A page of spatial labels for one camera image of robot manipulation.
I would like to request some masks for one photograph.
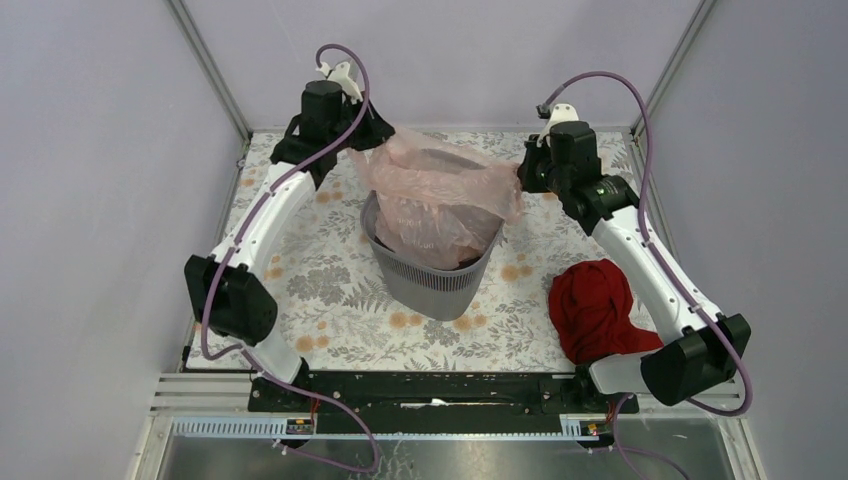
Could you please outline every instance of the gray plastic basket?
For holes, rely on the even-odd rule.
[[[503,223],[494,241],[473,265],[445,271],[414,264],[377,243],[379,211],[377,195],[371,192],[362,207],[360,222],[392,297],[435,320],[450,321],[462,316],[483,280],[489,257],[501,237]]]

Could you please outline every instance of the wire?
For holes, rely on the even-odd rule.
[[[639,478],[641,478],[642,480],[647,480],[647,478],[644,475],[642,475],[642,472],[640,472],[639,470],[636,469],[636,466],[633,465],[633,463],[630,461],[630,458],[627,456],[627,454],[625,452],[630,452],[630,453],[635,453],[637,455],[643,455],[643,456],[646,456],[646,457],[655,458],[657,460],[660,460],[660,461],[670,465],[672,468],[674,468],[675,470],[680,472],[680,474],[683,475],[683,478],[685,478],[686,480],[689,480],[689,474],[686,473],[685,470],[683,470],[683,467],[681,467],[680,465],[675,463],[674,460],[666,457],[665,455],[662,455],[662,454],[659,454],[659,453],[656,453],[656,452],[651,452],[649,450],[642,450],[641,448],[621,446],[621,442],[618,441],[618,425],[616,423],[618,421],[618,414],[621,412],[621,407],[624,406],[624,403],[627,402],[627,400],[630,399],[632,396],[633,396],[632,393],[628,393],[627,395],[622,396],[621,400],[619,400],[618,404],[615,406],[615,411],[612,414],[612,439],[613,439],[613,442],[616,445],[616,449],[619,451],[619,453],[621,453],[621,458],[624,459],[624,463],[626,463],[627,466],[630,467],[630,469],[633,470],[633,472],[636,473],[637,476],[639,476]]]
[[[362,429],[362,431],[365,432],[365,436],[368,437],[368,442],[371,445],[371,450],[373,452],[374,461],[368,467],[358,467],[358,466],[355,466],[355,465],[348,465],[348,464],[345,464],[345,463],[341,463],[341,462],[338,462],[336,460],[332,460],[332,459],[327,458],[327,457],[322,457],[320,455],[315,455],[314,453],[304,452],[304,451],[297,450],[297,449],[288,449],[287,447],[283,447],[284,453],[285,452],[291,452],[295,455],[310,458],[312,460],[315,460],[315,461],[318,461],[318,462],[321,462],[321,463],[325,463],[327,465],[332,465],[334,467],[343,468],[345,470],[348,470],[348,471],[354,472],[354,473],[374,473],[374,472],[377,471],[377,468],[380,466],[380,447],[377,445],[377,439],[374,438],[374,434],[371,433],[371,429],[368,428],[368,425],[362,420],[362,418],[359,417],[359,415],[357,415],[353,410],[351,410],[350,407],[348,407],[344,403],[342,403],[342,402],[340,402],[340,401],[338,401],[334,398],[330,398],[326,395],[321,395],[320,393],[310,392],[309,390],[304,390],[302,388],[298,388],[298,387],[295,387],[294,385],[286,383],[286,382],[280,380],[279,378],[275,377],[274,375],[268,373],[264,369],[262,369],[262,366],[259,365],[259,362],[256,361],[256,358],[254,358],[253,355],[251,355],[250,352],[248,352],[247,350],[242,350],[241,354],[244,355],[244,358],[247,359],[247,362],[250,363],[250,365],[253,366],[253,368],[255,368],[257,370],[257,372],[261,372],[261,375],[263,377],[267,378],[271,383],[277,385],[278,387],[283,388],[285,390],[288,390],[290,392],[294,392],[294,393],[303,395],[304,397],[314,398],[315,400],[330,403],[332,405],[339,407],[343,412],[350,415],[350,417],[357,424],[359,424],[359,427]]]
[[[223,350],[212,354],[212,353],[209,352],[209,345],[207,343],[207,336],[208,336],[208,330],[209,330],[209,317],[212,313],[212,305],[214,304],[215,293],[218,290],[218,285],[221,283],[221,277],[223,276],[224,270],[227,268],[227,265],[229,264],[233,255],[235,255],[238,252],[238,246],[241,244],[242,240],[244,239],[244,235],[247,233],[247,230],[250,227],[250,224],[256,218],[259,211],[262,209],[262,206],[265,205],[265,202],[267,202],[268,199],[271,198],[271,196],[273,196],[276,193],[276,190],[283,183],[285,183],[286,180],[291,178],[292,175],[294,175],[295,173],[297,173],[297,172],[303,170],[304,168],[308,167],[311,163],[315,162],[316,160],[323,157],[324,155],[327,155],[328,153],[330,153],[331,151],[336,149],[339,145],[341,145],[345,140],[347,140],[347,138],[350,137],[351,134],[353,134],[354,130],[356,130],[356,127],[359,126],[360,122],[362,122],[362,119],[365,117],[365,113],[370,110],[371,84],[370,84],[370,81],[368,79],[368,72],[365,70],[365,66],[362,64],[362,60],[360,60],[359,57],[353,51],[351,51],[349,48],[347,48],[343,45],[330,43],[330,44],[322,46],[316,52],[315,63],[318,64],[318,66],[321,65],[321,54],[324,53],[327,50],[340,50],[340,51],[344,52],[345,54],[347,54],[359,66],[359,71],[362,73],[362,82],[364,84],[363,92],[362,92],[362,106],[359,109],[359,113],[357,113],[356,117],[353,119],[353,123],[350,124],[350,127],[348,127],[347,130],[345,130],[341,135],[339,135],[339,137],[337,139],[335,139],[332,143],[330,143],[326,147],[322,148],[318,152],[312,154],[309,158],[300,162],[298,165],[296,165],[291,170],[280,175],[280,178],[278,178],[274,183],[271,184],[269,191],[265,192],[264,194],[262,194],[261,197],[259,197],[259,200],[257,200],[256,204],[254,204],[253,208],[250,210],[250,212],[248,212],[247,216],[245,216],[245,220],[242,223],[242,226],[239,228],[238,233],[236,234],[235,238],[233,239],[233,246],[231,246],[227,249],[226,253],[224,254],[223,258],[220,261],[220,264],[218,265],[218,268],[215,270],[215,274],[212,276],[212,282],[209,285],[209,292],[206,295],[206,302],[203,306],[203,314],[201,316],[201,322],[200,322],[200,324],[201,324],[201,326],[200,326],[200,351],[201,351],[201,353],[203,353],[204,358],[206,358],[207,360],[213,361],[213,360],[217,360],[217,359],[221,358],[222,356],[226,355],[227,353],[230,353],[230,352],[235,351],[235,350],[239,350],[241,352],[241,354],[244,355],[245,359],[247,359],[248,363],[250,363],[250,365],[257,371],[257,374],[261,374],[262,376],[267,378],[269,381],[271,381],[275,385],[277,385],[277,386],[279,386],[279,387],[281,387],[285,390],[297,393],[299,395],[303,395],[303,396],[306,396],[306,397],[309,397],[309,398],[314,398],[316,400],[325,401],[325,402],[328,402],[332,405],[339,407],[346,414],[350,415],[350,417],[353,418],[353,420],[356,421],[356,423],[359,424],[359,426],[365,432],[365,435],[368,437],[368,441],[371,444],[371,449],[374,452],[374,461],[371,464],[371,466],[369,466],[369,467],[358,467],[358,466],[353,466],[353,465],[347,465],[347,464],[337,462],[335,460],[325,458],[325,457],[321,457],[319,455],[315,455],[315,454],[308,453],[308,452],[301,452],[301,451],[295,450],[295,449],[289,450],[287,447],[283,448],[284,453],[287,452],[287,451],[291,451],[294,454],[297,454],[297,455],[300,455],[300,456],[303,456],[303,457],[307,457],[307,458],[311,458],[311,459],[319,461],[321,463],[326,463],[328,465],[339,467],[339,468],[342,468],[342,469],[345,469],[345,470],[348,470],[348,471],[351,471],[351,472],[355,472],[355,473],[373,473],[373,472],[377,471],[377,468],[380,465],[380,458],[381,458],[380,450],[377,446],[377,440],[374,438],[374,435],[371,433],[371,430],[368,428],[368,426],[365,424],[365,422],[362,421],[362,419],[359,418],[359,416],[353,410],[351,410],[347,405],[343,404],[342,402],[339,402],[338,400],[332,399],[330,397],[326,397],[326,396],[321,395],[319,393],[310,392],[308,390],[304,390],[304,389],[295,387],[293,385],[290,385],[286,382],[283,382],[282,380],[275,377],[273,374],[269,373],[265,368],[263,368],[262,365],[256,360],[256,358],[254,358],[250,354],[250,352],[244,350],[242,345],[240,345],[240,344],[230,345],[230,346],[224,348]]]
[[[645,101],[642,99],[642,96],[639,94],[639,91],[629,80],[617,73],[606,71],[592,71],[581,73],[580,75],[577,75],[560,85],[556,90],[554,90],[551,96],[549,96],[548,99],[545,100],[544,106],[550,107],[551,103],[553,103],[559,96],[559,94],[562,93],[563,90],[568,88],[569,85],[583,80],[584,78],[592,77],[611,78],[624,84],[624,86],[627,87],[628,90],[630,90],[630,93],[633,94],[633,97],[636,99],[636,103],[639,104],[639,112],[641,113],[642,118],[645,120],[646,150],[645,171],[642,175],[642,184],[639,188],[639,211],[637,215],[639,221],[639,230],[641,230],[642,239],[644,240],[645,245],[647,245],[648,249],[651,251],[651,254],[654,256],[654,259],[660,265],[660,268],[662,268],[663,272],[666,274],[669,280],[671,280],[671,283],[689,304],[689,307],[692,307],[693,310],[698,313],[698,316],[701,317],[701,320],[703,320],[704,323],[707,324],[707,327],[709,327],[709,329],[713,331],[713,333],[718,338],[719,342],[721,342],[722,346],[727,350],[727,353],[728,355],[730,355],[730,358],[733,360],[733,363],[736,364],[736,369],[739,371],[739,375],[742,377],[742,384],[745,387],[745,398],[742,400],[742,405],[733,410],[721,410],[718,408],[714,408],[692,398],[689,398],[687,401],[692,405],[695,405],[714,415],[719,415],[723,417],[735,417],[737,415],[742,415],[743,413],[747,412],[748,409],[751,407],[751,402],[754,398],[754,389],[751,386],[751,377],[748,374],[748,369],[745,368],[745,364],[742,363],[742,358],[739,357],[739,354],[736,352],[736,349],[733,348],[733,345],[730,343],[730,340],[727,339],[727,337],[724,335],[724,332],[722,332],[718,325],[715,324],[715,321],[710,318],[709,314],[707,314],[702,308],[697,308],[698,300],[695,299],[695,296],[692,294],[692,292],[690,292],[689,289],[683,285],[683,282],[680,280],[677,274],[674,273],[674,270],[671,268],[671,265],[669,265],[668,261],[659,251],[659,248],[657,248],[654,241],[651,239],[650,231],[648,230],[648,186],[649,179],[651,177],[651,169],[653,168],[654,162],[654,142],[652,136],[651,122],[648,119],[648,106],[645,104]]]

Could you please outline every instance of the red cloth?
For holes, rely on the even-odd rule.
[[[554,279],[548,312],[565,356],[575,365],[611,353],[662,347],[656,333],[630,323],[633,296],[624,272],[609,260],[581,262]]]

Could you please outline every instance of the purple wall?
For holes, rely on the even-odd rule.
[[[240,141],[162,1],[5,1],[0,65],[0,478],[122,478]]]
[[[315,49],[328,42],[362,57],[390,121],[504,128],[539,125],[535,106],[586,70],[624,74],[647,96],[698,0],[186,3],[253,128],[285,125],[299,111],[303,85],[316,78]],[[623,87],[581,83],[567,101],[586,119],[636,119]]]
[[[654,117],[681,261],[753,329],[771,480],[845,478],[846,20],[842,0],[720,2]]]

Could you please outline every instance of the floral pattern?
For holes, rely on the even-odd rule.
[[[520,133],[434,133],[520,162],[526,135]],[[281,134],[257,133],[248,153],[228,220],[228,230],[245,213],[264,180],[268,157]],[[598,132],[604,171],[635,182],[624,138]],[[279,305],[276,328],[318,369],[571,371],[548,318],[547,292],[553,278],[603,250],[567,219],[553,194],[527,195],[517,225],[504,228],[471,306],[453,322],[438,322],[404,307],[389,295],[359,226],[367,192],[351,161],[338,166],[315,198],[297,214],[265,270],[263,282]],[[655,330],[638,299],[630,314],[640,328]],[[210,332],[210,348],[226,338]],[[207,362],[199,335],[192,341],[189,368],[246,369],[238,354]]]

